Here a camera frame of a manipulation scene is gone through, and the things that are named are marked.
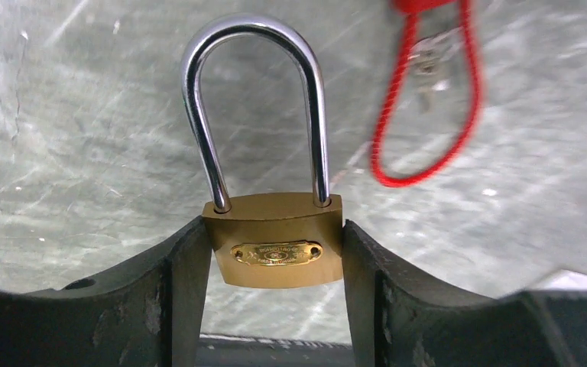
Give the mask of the red cable lock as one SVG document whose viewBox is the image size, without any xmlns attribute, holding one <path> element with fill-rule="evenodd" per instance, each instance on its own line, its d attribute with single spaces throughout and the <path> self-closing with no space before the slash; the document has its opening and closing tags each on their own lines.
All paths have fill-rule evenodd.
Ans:
<svg viewBox="0 0 587 367">
<path fill-rule="evenodd" d="M 457 1 L 459 24 L 447 31 L 417 39 L 422 13 L 448 5 L 442 0 L 393 1 L 393 7 L 404 16 L 404 29 L 401 32 L 401 46 L 396 65 L 388 84 L 388 92 L 379 114 L 378 123 L 371 143 L 370 166 L 375 179 L 385 187 L 408 187 L 432 177 L 452 161 L 465 147 L 477 125 L 482 108 L 482 67 L 476 48 L 475 32 L 472 26 L 474 2 Z M 417 82 L 417 92 L 422 107 L 427 111 L 432 105 L 436 87 L 446 80 L 444 63 L 459 50 L 463 50 L 469 65 L 470 108 L 462 130 L 445 154 L 423 171 L 408 177 L 392 177 L 384 172 L 381 164 L 383 143 L 388 125 L 397 108 L 397 98 L 403 89 L 404 77 L 413 72 Z"/>
</svg>

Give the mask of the brass padlock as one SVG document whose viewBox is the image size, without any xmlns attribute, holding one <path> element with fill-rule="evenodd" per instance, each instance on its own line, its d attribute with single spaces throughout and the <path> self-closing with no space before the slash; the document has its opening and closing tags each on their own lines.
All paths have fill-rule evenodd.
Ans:
<svg viewBox="0 0 587 367">
<path fill-rule="evenodd" d="M 310 147 L 309 192 L 229 195 L 200 77 L 206 59 L 220 44 L 245 36 L 273 42 L 299 70 Z M 188 43 L 180 78 L 186 114 L 211 193 L 211 200 L 203 207 L 203 222 L 224 281 L 239 287 L 287 289 L 340 280 L 343 205 L 341 196 L 330 191 L 324 85 L 310 45 L 276 18 L 226 15 L 208 23 Z"/>
</svg>

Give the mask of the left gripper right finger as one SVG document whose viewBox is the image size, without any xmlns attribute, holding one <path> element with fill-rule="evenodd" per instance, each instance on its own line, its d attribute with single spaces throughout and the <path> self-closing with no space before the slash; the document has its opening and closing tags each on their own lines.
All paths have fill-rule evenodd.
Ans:
<svg viewBox="0 0 587 367">
<path fill-rule="evenodd" d="M 353 221 L 342 266 L 358 366 L 587 366 L 587 291 L 485 297 L 405 261 Z"/>
</svg>

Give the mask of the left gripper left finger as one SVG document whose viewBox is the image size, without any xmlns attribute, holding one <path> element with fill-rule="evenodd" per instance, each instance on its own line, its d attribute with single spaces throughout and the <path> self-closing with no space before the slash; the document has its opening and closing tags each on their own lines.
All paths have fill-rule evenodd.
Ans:
<svg viewBox="0 0 587 367">
<path fill-rule="evenodd" d="M 0 291 L 0 366 L 192 366 L 210 262 L 196 218 L 63 289 Z"/>
</svg>

